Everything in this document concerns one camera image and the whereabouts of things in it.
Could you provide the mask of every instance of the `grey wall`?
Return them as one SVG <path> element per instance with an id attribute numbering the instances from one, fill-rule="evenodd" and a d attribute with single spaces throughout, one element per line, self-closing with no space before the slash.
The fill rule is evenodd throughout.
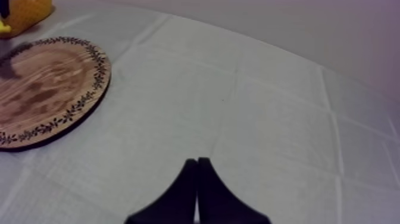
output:
<path id="1" fill-rule="evenodd" d="M 230 29 L 400 100 L 399 0 L 104 0 Z"/>

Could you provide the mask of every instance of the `round wooden trivet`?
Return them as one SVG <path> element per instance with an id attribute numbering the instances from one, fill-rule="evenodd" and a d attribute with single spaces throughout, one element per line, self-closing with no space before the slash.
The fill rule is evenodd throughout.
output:
<path id="1" fill-rule="evenodd" d="M 0 58 L 0 150 L 72 126 L 101 99 L 110 77 L 105 53 L 78 38 L 39 40 Z"/>

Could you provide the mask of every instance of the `decorative leaf border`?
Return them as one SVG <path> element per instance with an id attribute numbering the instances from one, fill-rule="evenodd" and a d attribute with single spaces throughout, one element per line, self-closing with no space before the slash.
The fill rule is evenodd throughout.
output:
<path id="1" fill-rule="evenodd" d="M 48 124 L 41 124 L 39 126 L 34 127 L 30 130 L 25 130 L 21 134 L 8 134 L 6 132 L 0 131 L 0 147 L 4 145 L 9 145 L 16 141 L 28 141 L 34 138 L 37 135 L 43 135 L 46 133 L 52 132 L 54 128 L 57 128 L 60 124 L 65 124 L 67 122 L 72 122 L 73 117 L 85 107 L 88 100 L 93 99 L 93 96 L 96 94 L 96 91 L 99 89 L 105 88 L 105 75 L 107 72 L 106 68 L 106 56 L 105 54 L 99 52 L 94 45 L 92 45 L 89 41 L 85 41 L 79 38 L 71 38 L 71 37 L 57 37 L 57 38 L 49 38 L 38 40 L 32 43 L 27 43 L 21 45 L 11 51 L 9 54 L 0 59 L 0 66 L 3 65 L 4 62 L 9 61 L 13 57 L 21 54 L 22 52 L 32 48 L 33 46 L 40 45 L 50 45 L 57 42 L 62 43 L 70 43 L 72 45 L 81 45 L 85 48 L 86 52 L 89 53 L 91 59 L 97 63 L 95 66 L 96 72 L 93 74 L 94 83 L 92 84 L 92 90 L 87 91 L 86 94 L 80 97 L 80 100 L 76 101 L 69 109 L 65 111 L 65 113 L 61 117 L 55 117 L 53 121 Z"/>

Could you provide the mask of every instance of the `yellow object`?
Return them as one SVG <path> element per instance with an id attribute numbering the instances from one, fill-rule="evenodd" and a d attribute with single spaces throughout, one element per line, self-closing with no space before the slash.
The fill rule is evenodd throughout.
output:
<path id="1" fill-rule="evenodd" d="M 0 24 L 0 38 L 12 38 L 36 23 L 42 21 L 53 12 L 52 0 L 9 0 L 10 15 L 4 19 L 10 32 L 1 32 L 1 27 L 7 31 L 7 26 Z"/>
<path id="2" fill-rule="evenodd" d="M 11 32 L 11 27 L 9 25 L 5 25 L 1 20 L 0 20 L 0 33 L 9 33 Z"/>

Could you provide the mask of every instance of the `wooden board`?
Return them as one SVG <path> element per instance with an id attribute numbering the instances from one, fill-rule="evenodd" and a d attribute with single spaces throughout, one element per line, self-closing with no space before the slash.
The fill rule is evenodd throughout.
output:
<path id="1" fill-rule="evenodd" d="M 98 102 L 111 77 L 105 53 L 78 38 L 50 38 L 0 58 L 0 150 L 37 144 Z"/>

